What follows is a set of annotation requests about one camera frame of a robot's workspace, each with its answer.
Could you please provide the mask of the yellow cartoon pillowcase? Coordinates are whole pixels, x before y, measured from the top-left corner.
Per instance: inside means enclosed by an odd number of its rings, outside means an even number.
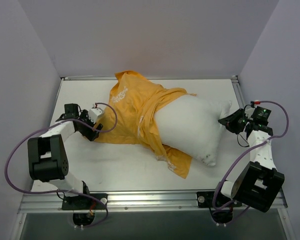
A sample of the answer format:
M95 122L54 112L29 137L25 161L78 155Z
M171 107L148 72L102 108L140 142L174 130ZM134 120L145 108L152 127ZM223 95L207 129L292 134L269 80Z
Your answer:
M103 133L98 143L142 145L154 153L159 161L165 161L170 171L185 179L192 157L164 145L155 121L155 113L187 95L183 88L164 88L138 72L127 70L115 74L117 83L109 92L108 106L99 119Z

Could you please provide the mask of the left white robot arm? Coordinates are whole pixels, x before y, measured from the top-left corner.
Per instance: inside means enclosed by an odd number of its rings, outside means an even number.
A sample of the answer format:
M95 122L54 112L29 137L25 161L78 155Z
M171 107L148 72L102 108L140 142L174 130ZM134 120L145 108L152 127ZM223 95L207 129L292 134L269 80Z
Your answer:
M90 206L90 191L84 181L70 172L64 143L76 132L89 141L97 139L103 125L95 124L103 115L104 110L97 106L81 110L76 103L65 104L64 113L54 127L27 141L30 177L54 185L68 198L73 197L73 204L80 210Z

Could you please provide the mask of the white pillow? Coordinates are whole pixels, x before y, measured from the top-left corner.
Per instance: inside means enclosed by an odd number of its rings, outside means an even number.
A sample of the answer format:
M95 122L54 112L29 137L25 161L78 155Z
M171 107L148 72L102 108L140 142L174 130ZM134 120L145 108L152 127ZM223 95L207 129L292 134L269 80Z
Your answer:
M207 166L215 166L232 102L183 95L154 114L161 142Z

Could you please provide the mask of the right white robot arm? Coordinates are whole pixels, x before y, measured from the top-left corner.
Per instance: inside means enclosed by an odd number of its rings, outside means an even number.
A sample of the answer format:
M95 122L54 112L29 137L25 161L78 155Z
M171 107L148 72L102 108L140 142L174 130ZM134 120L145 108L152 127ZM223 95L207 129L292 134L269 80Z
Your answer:
M249 105L218 121L231 133L238 135L245 132L249 148L234 161L212 193L212 207L216 210L240 202L265 213L285 181L272 155L272 140L277 136L268 126L271 110L260 104L258 100L251 101ZM234 182L227 180L227 176L245 155L249 155L246 167Z

